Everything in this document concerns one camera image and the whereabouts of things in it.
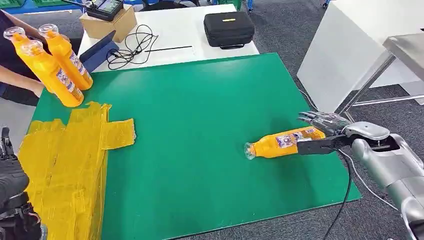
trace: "black shirt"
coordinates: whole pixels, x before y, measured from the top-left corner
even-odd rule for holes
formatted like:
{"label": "black shirt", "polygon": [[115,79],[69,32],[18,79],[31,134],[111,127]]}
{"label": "black shirt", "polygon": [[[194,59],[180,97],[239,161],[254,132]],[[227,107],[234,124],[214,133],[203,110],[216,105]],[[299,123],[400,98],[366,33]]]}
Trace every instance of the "black shirt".
{"label": "black shirt", "polygon": [[[0,11],[0,33],[3,33],[6,29],[14,26],[13,22],[4,14],[4,12]],[[38,80],[34,73],[16,54],[15,47],[12,42],[2,36],[0,36],[0,65],[17,74]],[[1,81],[2,80],[0,79],[1,98],[25,105],[37,105],[38,97],[32,91],[12,86]]]}

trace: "bottle cap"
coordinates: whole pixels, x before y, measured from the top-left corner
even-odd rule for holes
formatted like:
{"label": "bottle cap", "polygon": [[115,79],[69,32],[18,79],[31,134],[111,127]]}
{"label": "bottle cap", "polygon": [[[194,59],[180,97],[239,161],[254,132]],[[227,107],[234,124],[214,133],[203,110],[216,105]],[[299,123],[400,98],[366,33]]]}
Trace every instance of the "bottle cap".
{"label": "bottle cap", "polygon": [[246,154],[247,159],[252,160],[256,157],[255,146],[252,143],[246,142],[244,144],[244,154]]}
{"label": "bottle cap", "polygon": [[13,26],[4,30],[3,37],[12,42],[22,41],[27,36],[25,35],[25,30],[22,27]]}
{"label": "bottle cap", "polygon": [[38,28],[38,33],[46,39],[51,39],[59,35],[58,26],[48,23]]}
{"label": "bottle cap", "polygon": [[28,43],[20,46],[20,49],[27,56],[36,56],[44,52],[43,44],[37,40],[30,40]]}

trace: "bottle label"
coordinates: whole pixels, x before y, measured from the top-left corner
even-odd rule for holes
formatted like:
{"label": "bottle label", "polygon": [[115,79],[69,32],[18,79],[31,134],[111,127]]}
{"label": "bottle label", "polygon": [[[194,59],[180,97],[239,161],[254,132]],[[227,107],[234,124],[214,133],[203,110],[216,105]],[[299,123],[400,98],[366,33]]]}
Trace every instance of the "bottle label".
{"label": "bottle label", "polygon": [[56,77],[63,85],[65,85],[66,89],[70,93],[74,91],[75,84],[69,79],[68,75],[66,75],[62,68],[56,73]]}
{"label": "bottle label", "polygon": [[70,61],[73,63],[73,65],[78,69],[78,72],[83,75],[86,71],[86,68],[83,66],[83,63],[80,61],[80,59],[75,55],[75,52],[72,51],[70,57]]}
{"label": "bottle label", "polygon": [[276,140],[280,148],[287,148],[293,146],[293,141],[290,138],[289,134],[277,136]]}
{"label": "bottle label", "polygon": [[74,91],[71,93],[78,101],[80,101],[81,98],[83,98],[83,92],[81,92],[81,90],[78,89],[78,87],[75,87]]}
{"label": "bottle label", "polygon": [[93,81],[92,76],[90,75],[90,73],[88,71],[87,71],[87,77],[88,77],[88,79],[90,79],[91,82]]}
{"label": "bottle label", "polygon": [[[306,132],[312,133],[314,132],[314,129],[308,129]],[[278,146],[280,148],[287,148],[295,145],[297,142],[302,141],[310,141],[312,140],[310,137],[304,137],[303,133],[301,131],[293,132],[291,134],[281,135],[276,137]]]}

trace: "person's arm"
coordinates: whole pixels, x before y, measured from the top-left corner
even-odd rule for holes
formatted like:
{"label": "person's arm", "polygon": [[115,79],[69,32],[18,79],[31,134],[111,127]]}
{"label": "person's arm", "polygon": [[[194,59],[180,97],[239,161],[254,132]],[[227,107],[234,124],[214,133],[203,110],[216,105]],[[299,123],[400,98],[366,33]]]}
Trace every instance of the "person's arm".
{"label": "person's arm", "polygon": [[0,65],[0,82],[32,91],[37,97],[41,96],[44,85],[32,78],[17,74]]}
{"label": "person's arm", "polygon": [[39,34],[37,29],[35,29],[34,27],[28,25],[27,23],[17,19],[13,15],[10,15],[9,13],[7,13],[5,11],[3,11],[3,13],[6,15],[6,17],[8,19],[10,19],[12,21],[12,23],[14,25],[16,25],[17,27],[23,28],[23,30],[25,30],[26,35],[37,38],[37,39],[41,40],[43,43],[46,42],[46,39]]}

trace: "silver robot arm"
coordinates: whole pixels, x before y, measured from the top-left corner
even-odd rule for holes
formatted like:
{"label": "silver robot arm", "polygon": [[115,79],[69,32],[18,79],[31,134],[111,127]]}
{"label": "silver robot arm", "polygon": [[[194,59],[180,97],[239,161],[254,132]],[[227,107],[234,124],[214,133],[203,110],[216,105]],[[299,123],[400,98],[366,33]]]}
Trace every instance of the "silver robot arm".
{"label": "silver robot arm", "polygon": [[370,122],[349,122],[335,113],[301,112],[299,119],[327,136],[298,142],[299,154],[326,154],[350,145],[399,209],[408,238],[424,240],[424,163],[400,135]]}

